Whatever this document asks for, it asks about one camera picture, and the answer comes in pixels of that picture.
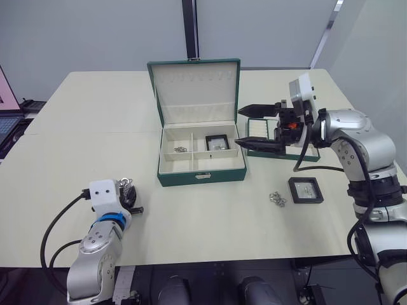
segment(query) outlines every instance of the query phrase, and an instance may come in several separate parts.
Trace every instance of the laptop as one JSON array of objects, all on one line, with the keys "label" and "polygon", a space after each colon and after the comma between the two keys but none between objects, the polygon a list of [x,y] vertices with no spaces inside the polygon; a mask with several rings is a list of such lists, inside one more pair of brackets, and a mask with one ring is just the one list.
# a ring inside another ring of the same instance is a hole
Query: laptop
[{"label": "laptop", "polygon": [[0,146],[22,119],[23,110],[0,66]]}]

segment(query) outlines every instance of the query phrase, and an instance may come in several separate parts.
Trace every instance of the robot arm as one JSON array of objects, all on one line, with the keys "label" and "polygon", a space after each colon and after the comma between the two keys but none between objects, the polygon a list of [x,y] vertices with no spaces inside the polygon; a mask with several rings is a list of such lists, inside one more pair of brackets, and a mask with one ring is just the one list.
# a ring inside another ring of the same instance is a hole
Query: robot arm
[{"label": "robot arm", "polygon": [[289,88],[293,108],[276,103],[239,110],[255,118],[278,114],[275,140],[248,137],[236,143],[277,154],[284,154],[289,145],[306,149],[311,143],[316,148],[332,148],[350,181],[348,195],[354,198],[359,219],[350,235],[355,236],[358,260],[376,268],[375,278],[391,304],[407,304],[407,202],[402,197],[407,187],[401,187],[397,179],[393,141],[374,129],[370,119],[359,111],[317,111],[308,74],[291,82]]},{"label": "robot arm", "polygon": [[131,179],[90,183],[90,197],[97,220],[79,244],[78,258],[68,272],[68,304],[95,304],[113,296],[114,268],[121,255],[121,239],[130,227],[136,199]]}]

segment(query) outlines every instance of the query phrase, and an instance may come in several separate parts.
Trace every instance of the white table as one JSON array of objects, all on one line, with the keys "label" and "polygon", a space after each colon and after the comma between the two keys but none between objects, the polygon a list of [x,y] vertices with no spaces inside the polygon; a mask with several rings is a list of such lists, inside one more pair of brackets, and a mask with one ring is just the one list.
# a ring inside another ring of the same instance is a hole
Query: white table
[{"label": "white table", "polygon": [[[243,71],[239,107],[289,99],[288,82],[302,72]],[[325,102],[319,107],[350,107],[326,71],[310,76],[317,100]],[[160,125],[148,81],[147,72],[75,72],[62,83],[0,166],[0,266],[38,267],[54,216],[91,180],[122,177],[133,178],[145,212],[125,232],[118,265],[348,254],[355,216],[343,173],[294,174],[294,161],[248,157],[244,181],[162,187],[156,178]],[[68,101],[69,118],[58,116]],[[241,134],[244,121],[238,120]],[[321,151],[319,164],[340,165],[330,149]],[[287,181],[294,175],[317,177],[324,202],[293,204]],[[403,174],[399,178],[406,183]],[[285,208],[270,202],[272,191],[288,199]],[[59,246],[86,235],[95,220],[90,208],[80,201],[57,223],[48,260]],[[56,265],[70,266],[77,253],[77,247],[66,249]]]}]

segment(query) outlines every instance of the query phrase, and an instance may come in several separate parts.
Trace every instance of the floor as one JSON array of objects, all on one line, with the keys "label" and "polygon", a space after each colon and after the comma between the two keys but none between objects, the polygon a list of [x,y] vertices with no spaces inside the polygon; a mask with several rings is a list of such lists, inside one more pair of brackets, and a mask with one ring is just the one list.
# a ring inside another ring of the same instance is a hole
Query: floor
[{"label": "floor", "polygon": [[[294,270],[291,264],[292,260],[278,259],[137,266],[132,289],[142,295],[143,304],[150,304],[151,296],[155,305],[168,278],[179,275],[189,281],[193,305],[238,305],[237,285],[246,276],[259,276],[273,287],[284,305],[299,304],[296,289],[304,286],[309,268]],[[53,289],[42,270],[0,269],[0,289],[5,283],[5,271],[8,281],[0,292],[1,305],[66,304],[65,297]],[[66,269],[59,269],[57,274],[61,281],[66,280]],[[379,305],[373,280],[350,259],[314,266],[310,284],[325,287],[322,291],[327,305]]]}]

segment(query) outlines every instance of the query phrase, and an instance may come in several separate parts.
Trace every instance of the wall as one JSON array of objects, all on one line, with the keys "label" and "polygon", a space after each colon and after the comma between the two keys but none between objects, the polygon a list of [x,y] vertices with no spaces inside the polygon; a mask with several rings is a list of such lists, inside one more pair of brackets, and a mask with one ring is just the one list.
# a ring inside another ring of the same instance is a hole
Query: wall
[{"label": "wall", "polygon": [[185,58],[180,0],[0,0],[0,65],[19,101],[48,100],[71,71]]},{"label": "wall", "polygon": [[197,0],[201,57],[310,67],[337,0]]},{"label": "wall", "polygon": [[[198,0],[202,58],[309,67],[336,0]],[[47,100],[71,71],[186,58],[181,0],[0,0],[0,64],[17,99]]]},{"label": "wall", "polygon": [[405,0],[345,0],[316,67],[328,70],[352,105],[395,142],[407,173]]}]

